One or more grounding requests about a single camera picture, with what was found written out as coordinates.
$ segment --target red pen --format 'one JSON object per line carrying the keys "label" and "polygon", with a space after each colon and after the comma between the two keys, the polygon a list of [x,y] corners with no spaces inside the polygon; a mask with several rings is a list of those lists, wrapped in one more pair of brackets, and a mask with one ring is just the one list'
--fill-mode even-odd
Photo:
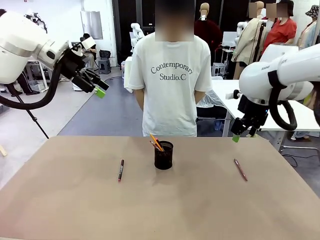
{"label": "red pen", "polygon": [[121,165],[120,165],[120,171],[119,171],[119,176],[118,176],[118,182],[121,182],[121,178],[122,178],[122,172],[124,170],[124,164],[125,164],[125,160],[121,160]]}
{"label": "red pen", "polygon": [[238,160],[237,160],[237,159],[234,159],[234,163],[235,163],[236,167],[238,168],[238,170],[239,170],[241,176],[243,177],[243,179],[244,179],[246,182],[248,182],[247,176],[245,175],[244,171],[242,170],[242,168],[241,168],[240,163],[238,162]]}

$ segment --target dark hair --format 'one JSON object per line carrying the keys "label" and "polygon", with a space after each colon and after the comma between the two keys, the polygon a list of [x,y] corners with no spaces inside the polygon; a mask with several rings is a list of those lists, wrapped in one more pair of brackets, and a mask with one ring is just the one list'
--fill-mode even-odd
{"label": "dark hair", "polygon": [[194,14],[195,0],[156,0],[156,10],[166,14]]}
{"label": "dark hair", "polygon": [[287,7],[288,7],[288,16],[289,17],[293,17],[294,16],[294,6],[295,6],[295,3],[291,0],[281,0],[279,2],[279,4],[287,4]]}
{"label": "dark hair", "polygon": [[83,34],[83,37],[84,37],[85,39],[88,39],[88,38],[90,38],[90,34],[89,34],[89,33],[85,33],[85,34]]}
{"label": "dark hair", "polygon": [[5,9],[3,9],[3,8],[1,8],[0,9],[0,17],[3,15],[3,14],[5,14],[7,11],[5,10]]}

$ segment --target box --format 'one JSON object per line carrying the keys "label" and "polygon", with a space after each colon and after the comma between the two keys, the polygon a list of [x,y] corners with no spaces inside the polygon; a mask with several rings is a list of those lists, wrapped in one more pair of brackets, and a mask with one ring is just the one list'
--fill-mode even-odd
{"label": "box", "polygon": [[29,85],[33,91],[41,92],[45,89],[45,83],[41,81],[31,80],[29,81]]}

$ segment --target wall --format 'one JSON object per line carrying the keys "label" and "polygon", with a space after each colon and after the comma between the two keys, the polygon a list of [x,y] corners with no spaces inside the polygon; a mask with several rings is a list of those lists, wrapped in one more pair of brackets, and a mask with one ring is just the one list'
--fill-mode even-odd
{"label": "wall", "polygon": [[116,41],[111,0],[0,0],[0,8],[22,15],[39,13],[53,39],[78,42],[84,34],[80,11],[100,11],[103,39],[97,48],[111,52],[111,66],[116,66]]}
{"label": "wall", "polygon": [[293,0],[293,20],[297,24],[297,31],[295,35],[295,42],[301,35],[301,32],[306,28],[306,26],[311,23],[311,17],[306,15],[306,12],[310,10],[312,5],[319,5],[319,0]]}
{"label": "wall", "polygon": [[112,0],[83,0],[82,4],[86,11],[100,11],[103,39],[95,40],[95,42],[98,50],[111,52],[110,63],[112,67],[115,67],[117,48]]}

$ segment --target pencil holder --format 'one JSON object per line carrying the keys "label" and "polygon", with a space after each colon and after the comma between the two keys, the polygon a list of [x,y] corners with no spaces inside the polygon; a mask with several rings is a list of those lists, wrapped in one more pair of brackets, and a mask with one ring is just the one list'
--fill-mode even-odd
{"label": "pencil holder", "polygon": [[164,151],[154,149],[154,166],[160,170],[168,170],[172,167],[174,145],[168,141],[159,142]]}

